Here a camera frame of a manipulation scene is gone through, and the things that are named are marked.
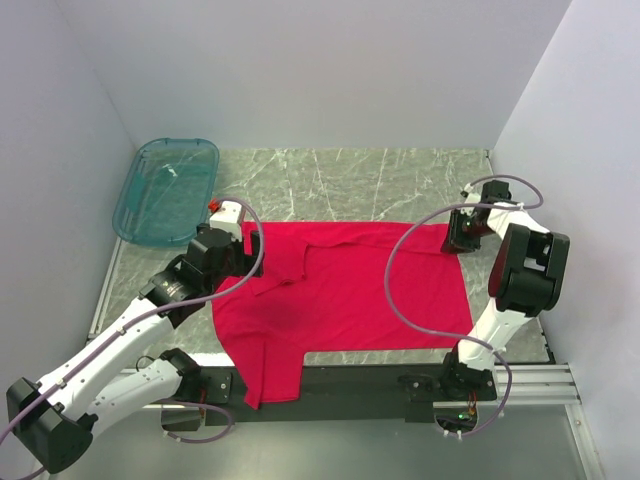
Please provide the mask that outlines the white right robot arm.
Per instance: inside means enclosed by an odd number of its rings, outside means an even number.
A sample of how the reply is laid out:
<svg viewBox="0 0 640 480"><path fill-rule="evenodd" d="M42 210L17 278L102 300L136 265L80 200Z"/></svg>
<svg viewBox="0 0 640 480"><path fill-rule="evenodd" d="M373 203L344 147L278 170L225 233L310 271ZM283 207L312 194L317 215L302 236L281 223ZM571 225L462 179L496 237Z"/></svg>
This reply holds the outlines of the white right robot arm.
<svg viewBox="0 0 640 480"><path fill-rule="evenodd" d="M495 234L500 248L488 280L489 302L469 333L445 356L439 388L448 400L494 399L495 350L517 330L557 304L570 249L567 235L536 222L516 205L508 175L483 177L480 193L467 184L464 205L450 214L441 247L445 254L477 251L481 238Z"/></svg>

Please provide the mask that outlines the red t-shirt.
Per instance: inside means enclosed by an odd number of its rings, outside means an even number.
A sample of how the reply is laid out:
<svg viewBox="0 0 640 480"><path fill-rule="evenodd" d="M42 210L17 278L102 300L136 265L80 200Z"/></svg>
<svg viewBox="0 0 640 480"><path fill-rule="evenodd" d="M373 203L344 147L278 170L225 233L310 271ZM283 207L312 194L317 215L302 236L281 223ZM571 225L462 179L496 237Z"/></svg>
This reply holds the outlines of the red t-shirt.
<svg viewBox="0 0 640 480"><path fill-rule="evenodd" d="M396 255L404 223L263 228L263 276L212 306L254 409L299 398L308 353L450 348L450 333L472 329L458 258L440 252L444 224L420 227Z"/></svg>

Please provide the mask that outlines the teal transparent plastic bin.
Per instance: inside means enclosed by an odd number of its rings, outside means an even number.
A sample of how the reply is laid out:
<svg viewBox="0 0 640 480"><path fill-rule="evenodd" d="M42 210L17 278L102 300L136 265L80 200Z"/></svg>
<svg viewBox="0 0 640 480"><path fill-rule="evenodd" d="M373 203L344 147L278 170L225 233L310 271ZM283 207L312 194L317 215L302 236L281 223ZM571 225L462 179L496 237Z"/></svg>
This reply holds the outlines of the teal transparent plastic bin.
<svg viewBox="0 0 640 480"><path fill-rule="evenodd" d="M182 247L208 215L220 153L205 139L159 138L137 152L112 218L120 239Z"/></svg>

